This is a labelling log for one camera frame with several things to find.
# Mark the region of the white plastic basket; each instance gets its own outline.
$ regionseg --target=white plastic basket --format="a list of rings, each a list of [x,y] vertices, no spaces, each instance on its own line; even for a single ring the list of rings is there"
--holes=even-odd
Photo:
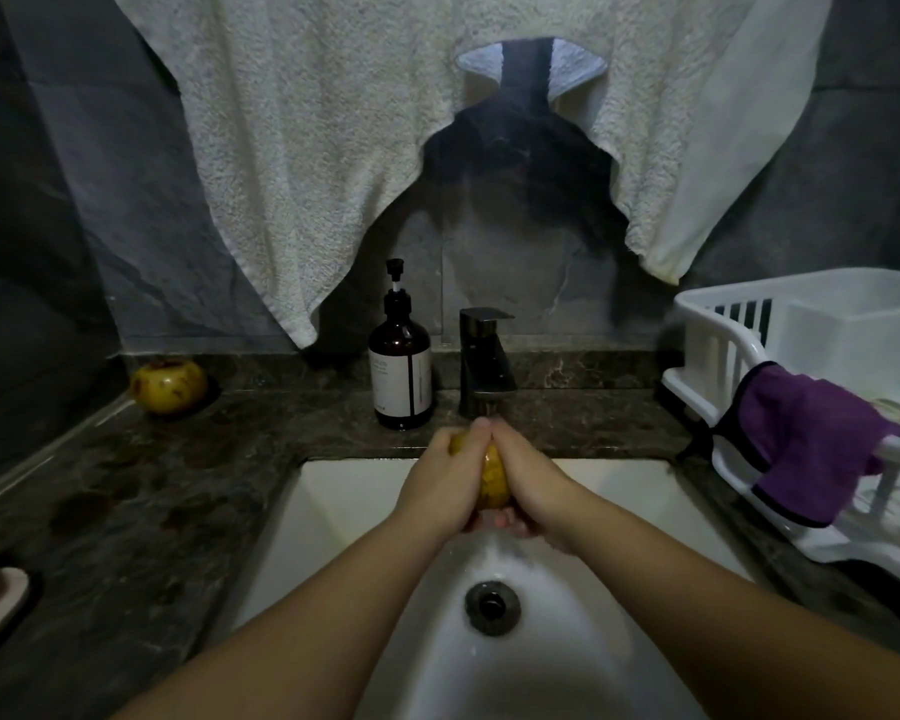
[[[767,360],[839,384],[900,423],[900,272],[832,269],[686,290],[675,303],[686,319],[686,361],[663,383],[710,426],[741,377]],[[797,525],[753,496],[759,473],[720,436],[713,466],[808,558],[867,561],[900,579],[900,436],[876,454],[883,474],[864,477],[827,528]]]

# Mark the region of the forearm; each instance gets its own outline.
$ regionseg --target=forearm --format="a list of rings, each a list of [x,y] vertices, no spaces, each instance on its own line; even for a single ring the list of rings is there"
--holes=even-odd
[[[900,717],[899,655],[582,488],[560,532],[711,716]]]
[[[119,720],[350,717],[442,544],[412,515],[388,518]]]

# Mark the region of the purple cleaning cloth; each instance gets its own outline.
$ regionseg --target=purple cleaning cloth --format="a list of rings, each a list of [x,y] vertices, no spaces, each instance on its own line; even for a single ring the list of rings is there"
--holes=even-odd
[[[900,436],[900,424],[841,386],[764,362],[741,379],[713,432],[764,473],[754,495],[787,519],[823,528],[863,475],[883,471],[874,450]]]

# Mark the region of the white sink basin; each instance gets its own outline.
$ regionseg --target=white sink basin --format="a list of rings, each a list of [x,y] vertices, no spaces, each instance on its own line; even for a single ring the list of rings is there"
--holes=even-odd
[[[212,634],[218,642],[383,520],[412,459],[312,461],[288,485]],[[751,572],[669,465],[558,459],[577,482],[704,556]],[[522,615],[504,636],[473,629],[470,587],[506,583]],[[680,595],[674,593],[673,601]],[[587,567],[541,538],[454,538],[404,611],[363,695],[361,720],[704,718],[657,647]]]

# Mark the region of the drain hole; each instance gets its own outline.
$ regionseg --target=drain hole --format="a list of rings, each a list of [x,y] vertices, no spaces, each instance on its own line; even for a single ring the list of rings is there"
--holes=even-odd
[[[470,626],[487,637],[503,637],[520,621],[520,599],[500,580],[485,580],[472,586],[463,598]]]
[[[507,613],[507,605],[504,604],[499,593],[488,593],[481,596],[477,606],[480,608],[483,618],[490,621],[496,621]]]

